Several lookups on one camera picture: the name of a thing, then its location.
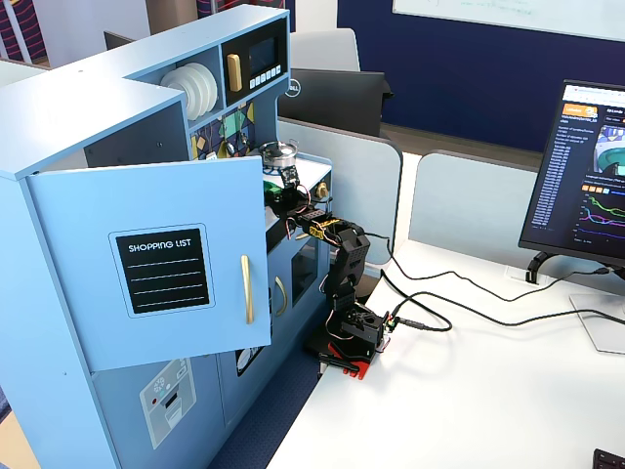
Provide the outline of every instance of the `dell logo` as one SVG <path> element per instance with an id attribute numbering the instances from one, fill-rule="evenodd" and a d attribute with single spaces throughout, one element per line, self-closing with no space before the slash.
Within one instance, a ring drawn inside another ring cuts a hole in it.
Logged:
<path id="1" fill-rule="evenodd" d="M 302 93 L 302 85 L 295 78 L 291 78 L 291 82 L 289 83 L 289 91 L 284 93 L 289 98 L 297 98 Z"/>

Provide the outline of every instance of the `open cabinet door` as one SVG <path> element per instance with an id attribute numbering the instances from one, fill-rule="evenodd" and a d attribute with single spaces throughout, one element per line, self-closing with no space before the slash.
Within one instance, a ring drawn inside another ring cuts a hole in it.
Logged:
<path id="1" fill-rule="evenodd" d="M 248 157 L 27 178 L 92 371 L 270 343 L 262 174 Z"/>

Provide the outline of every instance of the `white plate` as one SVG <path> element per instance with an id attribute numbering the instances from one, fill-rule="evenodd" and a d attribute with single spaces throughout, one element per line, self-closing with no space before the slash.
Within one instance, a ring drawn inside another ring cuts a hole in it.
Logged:
<path id="1" fill-rule="evenodd" d="M 195 83 L 183 70 L 183 67 L 167 73 L 160 82 L 161 86 L 175 88 L 180 90 L 181 87 L 187 95 L 187 117 L 189 120 L 195 120 L 199 116 L 200 111 L 200 91 L 199 85 Z"/>
<path id="2" fill-rule="evenodd" d="M 199 95 L 197 96 L 197 98 L 200 102 L 198 115 L 204 115 L 204 112 L 206 112 L 206 109 L 208 109 L 208 93 L 206 91 L 206 80 L 199 71 L 191 66 L 185 65 L 180 68 L 180 71 L 189 80 L 194 81 L 197 85 L 197 89 L 199 90 Z"/>
<path id="3" fill-rule="evenodd" d="M 215 103 L 217 102 L 217 81 L 215 81 L 215 76 L 213 76 L 211 70 L 202 64 L 192 63 L 187 64 L 186 66 L 199 71 L 204 78 L 206 82 L 206 90 L 208 92 L 208 107 L 206 111 L 209 112 L 213 110 L 213 107 L 215 107 Z"/>

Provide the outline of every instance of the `shopping list sign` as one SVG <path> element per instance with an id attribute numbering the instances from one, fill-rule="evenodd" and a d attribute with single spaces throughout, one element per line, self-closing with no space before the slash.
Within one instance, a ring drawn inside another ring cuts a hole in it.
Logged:
<path id="1" fill-rule="evenodd" d="M 131 316 L 211 305 L 203 233 L 203 226 L 197 226 L 111 235 Z"/>

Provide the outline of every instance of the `gray partition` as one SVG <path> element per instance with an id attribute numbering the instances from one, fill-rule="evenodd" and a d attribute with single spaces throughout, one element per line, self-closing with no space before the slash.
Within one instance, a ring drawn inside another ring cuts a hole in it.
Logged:
<path id="1" fill-rule="evenodd" d="M 536 170 L 460 153 L 431 153 L 419 162 L 409 238 L 525 269 L 536 251 L 518 247 Z M 595 262 L 556 257 L 540 273 L 563 277 L 592 271 Z M 617 276 L 570 281 L 617 294 Z"/>
<path id="2" fill-rule="evenodd" d="M 334 213 L 395 244 L 403 155 L 389 140 L 281 117 L 280 140 L 296 140 L 300 151 L 332 160 Z M 371 237 L 367 261 L 385 264 L 384 240 Z"/>

